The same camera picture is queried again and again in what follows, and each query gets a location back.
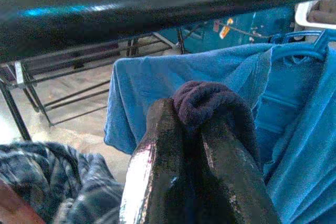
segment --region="clothes hanger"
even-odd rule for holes
[[[314,43],[307,42],[294,42],[288,43],[289,39],[296,36],[319,36]],[[309,56],[324,62],[326,59],[326,51],[328,43],[336,41],[335,30],[324,31],[299,31],[288,33],[284,36],[282,43],[284,45],[278,45],[273,48],[272,61],[277,61],[287,56]]]

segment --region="metal frame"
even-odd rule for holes
[[[145,43],[139,43],[138,42],[139,38],[144,38],[144,37],[148,37],[148,36],[153,36],[156,39],[153,40],[153,41],[145,42]],[[149,45],[153,45],[153,44],[157,44],[157,43],[163,43],[165,46],[160,48],[160,49],[143,52],[141,54],[138,53],[140,47],[149,46]],[[110,54],[110,53],[115,53],[115,52],[121,52],[121,51],[125,51],[125,50],[127,51],[127,56],[128,57],[140,57],[140,56],[146,56],[146,55],[151,55],[151,54],[154,54],[154,53],[157,53],[157,52],[165,51],[165,50],[171,49],[171,48],[172,48],[172,45],[167,43],[165,40],[161,39],[160,36],[157,36],[155,34],[150,34],[150,35],[147,34],[147,35],[139,36],[138,38],[134,38],[132,40],[129,40],[128,45],[126,47],[106,50],[106,51],[100,52],[100,53],[93,53],[93,54],[89,54],[89,55],[84,55],[84,56],[80,57],[80,60],[83,59],[85,61],[85,63],[86,62],[92,62],[94,60],[94,56],[100,56],[101,54]],[[53,54],[44,55],[44,56],[39,56],[37,58],[39,60],[47,60],[48,57],[51,57],[51,56],[54,56],[54,55]],[[62,98],[55,99],[55,100],[46,102],[44,104],[41,102],[41,100],[40,100],[40,98],[37,94],[37,91],[34,88],[34,85],[36,85],[37,83],[40,83],[40,82],[56,79],[56,78],[59,78],[59,77],[70,75],[70,74],[79,73],[79,72],[83,72],[83,71],[107,66],[107,65],[113,64],[118,58],[119,57],[114,56],[114,57],[112,57],[112,60],[109,60],[108,62],[104,62],[104,63],[98,63],[95,66],[82,67],[80,69],[70,70],[70,71],[67,71],[67,72],[64,72],[64,73],[54,74],[54,75],[39,78],[39,79],[34,79],[33,78],[33,76],[29,73],[29,70],[25,67],[26,62],[22,61],[21,62],[22,63],[22,68],[20,69],[20,72],[22,72],[21,79],[23,79],[23,83],[16,83],[16,84],[6,83],[5,81],[2,80],[3,78],[1,78],[0,79],[1,93],[3,94],[3,96],[5,98],[5,101],[6,101],[8,107],[11,111],[11,114],[12,114],[12,116],[13,116],[15,122],[16,122],[16,125],[17,125],[23,139],[27,140],[27,141],[31,140],[30,135],[28,133],[28,129],[27,129],[25,123],[24,123],[24,120],[22,119],[22,117],[19,113],[19,110],[16,106],[15,100],[13,99],[13,97],[10,93],[11,89],[21,88],[23,90],[25,96],[29,100],[30,104],[34,108],[34,110],[36,112],[40,111],[45,116],[46,120],[48,121],[49,126],[55,126],[57,124],[64,123],[64,122],[67,122],[69,120],[78,118],[80,116],[87,115],[89,113],[105,109],[107,106],[102,106],[102,107],[99,107],[97,109],[87,111],[85,113],[78,114],[78,115],[72,116],[70,118],[66,118],[64,120],[57,121],[57,122],[52,122],[51,119],[49,118],[48,113],[47,113],[48,111],[51,111],[51,110],[54,110],[54,109],[57,109],[57,108],[60,108],[60,107],[66,106],[66,105],[70,105],[70,104],[73,104],[73,103],[76,103],[76,102],[79,102],[79,101],[82,101],[82,100],[92,98],[92,97],[95,97],[95,96],[98,96],[98,95],[109,92],[109,89],[104,89],[104,90],[101,90],[101,91],[98,91],[98,92],[94,92],[94,93],[84,95],[82,97],[70,100],[71,98],[73,98],[77,95],[87,93],[87,92],[89,92],[93,89],[96,89],[98,87],[101,87],[103,85],[108,85],[110,83],[110,80],[103,81],[103,82],[98,83],[96,85],[93,85],[91,87],[79,90],[77,92],[66,95]],[[64,60],[62,63],[64,63],[64,62],[75,62],[75,61],[78,61],[78,58],[76,58],[74,60]],[[17,73],[14,70],[14,67],[10,64],[6,64],[6,66],[10,70],[10,73],[13,75],[13,77],[15,77],[15,79],[17,79],[18,76],[17,76]]]

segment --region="brown object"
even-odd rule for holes
[[[0,221],[4,224],[45,223],[34,209],[2,180],[0,180]]]

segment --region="black metal rail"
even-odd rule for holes
[[[0,0],[0,63],[306,0]]]

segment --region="plaid fabric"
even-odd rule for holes
[[[57,143],[0,145],[0,179],[47,223],[118,223],[123,187],[99,154]]]

